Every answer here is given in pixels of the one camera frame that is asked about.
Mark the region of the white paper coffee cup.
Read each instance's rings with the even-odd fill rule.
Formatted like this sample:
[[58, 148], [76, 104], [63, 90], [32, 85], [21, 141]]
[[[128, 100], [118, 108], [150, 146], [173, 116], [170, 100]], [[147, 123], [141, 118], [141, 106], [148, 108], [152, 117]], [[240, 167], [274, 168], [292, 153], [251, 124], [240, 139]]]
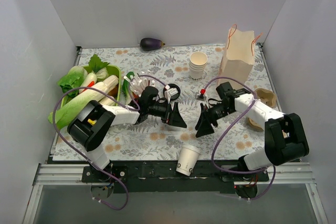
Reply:
[[186, 176], [190, 176], [199, 156], [200, 155], [197, 152], [187, 148], [182, 148], [177, 162], [176, 171]]

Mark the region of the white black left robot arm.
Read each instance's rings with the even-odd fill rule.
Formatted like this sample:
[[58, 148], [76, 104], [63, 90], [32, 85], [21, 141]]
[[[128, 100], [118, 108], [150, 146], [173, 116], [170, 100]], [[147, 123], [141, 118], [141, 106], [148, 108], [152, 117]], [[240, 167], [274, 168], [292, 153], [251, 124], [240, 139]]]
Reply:
[[111, 178], [112, 170], [108, 166], [108, 159], [102, 141], [109, 128], [122, 124], [140, 124], [149, 115], [159, 117], [163, 123], [170, 126], [186, 128], [178, 110], [178, 103], [171, 106], [167, 98], [160, 98], [157, 88], [149, 86], [142, 91], [136, 100], [140, 106], [139, 111], [132, 111], [130, 106], [102, 105], [90, 101], [68, 125], [67, 132], [85, 150], [85, 156], [94, 168], [93, 175], [100, 182]]

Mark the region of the white plastic cup lid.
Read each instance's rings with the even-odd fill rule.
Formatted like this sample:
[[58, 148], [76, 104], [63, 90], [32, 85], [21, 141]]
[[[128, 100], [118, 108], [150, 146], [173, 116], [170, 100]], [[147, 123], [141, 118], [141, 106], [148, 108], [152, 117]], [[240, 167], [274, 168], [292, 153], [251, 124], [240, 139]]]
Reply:
[[195, 146], [190, 145], [190, 144], [184, 144], [182, 147], [187, 148], [189, 150], [192, 150], [194, 152], [197, 152], [199, 155], [201, 155], [201, 153], [202, 153], [201, 150], [198, 147], [195, 147]]

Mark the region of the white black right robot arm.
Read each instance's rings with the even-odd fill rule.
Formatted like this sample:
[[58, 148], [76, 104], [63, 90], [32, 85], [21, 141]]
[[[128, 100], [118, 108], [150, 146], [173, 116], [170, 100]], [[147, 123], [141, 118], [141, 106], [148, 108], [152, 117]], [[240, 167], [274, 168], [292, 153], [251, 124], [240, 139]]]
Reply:
[[247, 116], [264, 131], [264, 148], [238, 159], [236, 168], [222, 168], [238, 174], [242, 180], [251, 180], [258, 172], [269, 166], [278, 166], [309, 154], [309, 145], [299, 115], [277, 111], [245, 89], [235, 90], [229, 82], [216, 88], [220, 101], [214, 106], [201, 104], [201, 114], [195, 126], [196, 137], [214, 133], [217, 121], [234, 112]]

